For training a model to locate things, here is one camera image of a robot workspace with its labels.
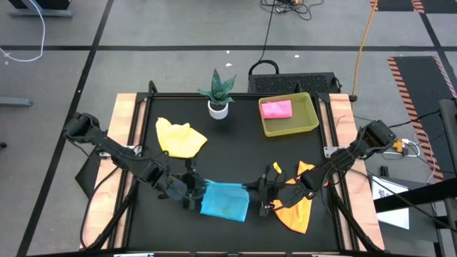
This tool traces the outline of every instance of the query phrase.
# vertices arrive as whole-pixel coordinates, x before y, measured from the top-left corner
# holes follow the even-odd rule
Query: plant pot
[[[208,111],[213,119],[223,119],[229,114],[229,103],[227,103],[222,110],[217,111],[211,108],[211,101],[208,101]]]

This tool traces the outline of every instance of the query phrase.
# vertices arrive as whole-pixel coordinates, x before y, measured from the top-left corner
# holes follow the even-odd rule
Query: white paper
[[[381,185],[389,188],[395,193],[401,193],[407,191],[408,188],[397,183],[383,180],[373,176],[373,180],[379,182]],[[387,191],[382,186],[379,186],[376,182],[371,182],[371,193],[373,194],[373,200],[391,196],[392,193]],[[377,213],[378,221],[389,223],[400,228],[409,229],[409,209],[403,208],[395,211],[385,211],[383,213]]]

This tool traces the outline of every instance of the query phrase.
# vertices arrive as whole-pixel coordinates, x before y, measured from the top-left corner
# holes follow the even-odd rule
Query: yellow cloth
[[[300,161],[297,176],[301,175],[305,171],[311,170],[312,168],[314,168],[314,165]],[[287,181],[287,184],[295,183],[296,182],[293,178]],[[311,202],[312,200],[303,198],[296,205],[290,208],[281,208],[275,211],[275,213],[279,220],[291,230],[299,233],[306,233],[306,229],[308,229],[309,216],[311,214]],[[273,204],[274,208],[282,206],[280,200],[274,200]]]
[[[171,125],[165,118],[157,120],[156,130],[162,151],[168,151],[170,157],[192,158],[208,141],[188,123]]]

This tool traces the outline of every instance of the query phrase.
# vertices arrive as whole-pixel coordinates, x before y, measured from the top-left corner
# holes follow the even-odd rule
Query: yellow tray
[[[261,104],[291,100],[292,117],[285,119],[264,119]],[[290,133],[311,131],[319,126],[319,119],[308,93],[289,94],[284,96],[265,97],[258,100],[258,109],[265,136],[282,136]]]

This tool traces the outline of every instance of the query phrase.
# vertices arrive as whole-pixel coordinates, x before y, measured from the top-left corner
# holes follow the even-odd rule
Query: cloth
[[[283,119],[292,117],[291,100],[268,102],[261,104],[264,119]]]
[[[165,118],[157,120],[156,130],[162,151],[168,151],[170,157],[192,158],[208,141],[188,123],[171,125]]]
[[[200,214],[244,222],[248,205],[249,193],[241,184],[208,182]]]
[[[312,168],[314,168],[314,165],[300,161],[298,164],[297,176],[301,175],[305,171],[311,170]],[[286,183],[295,184],[296,182],[292,178]],[[308,229],[309,217],[311,215],[311,203],[312,200],[303,198],[296,205],[290,208],[281,208],[275,211],[275,213],[279,220],[291,230],[299,233],[306,233],[306,230]],[[280,200],[274,200],[273,204],[274,208],[282,206]]]

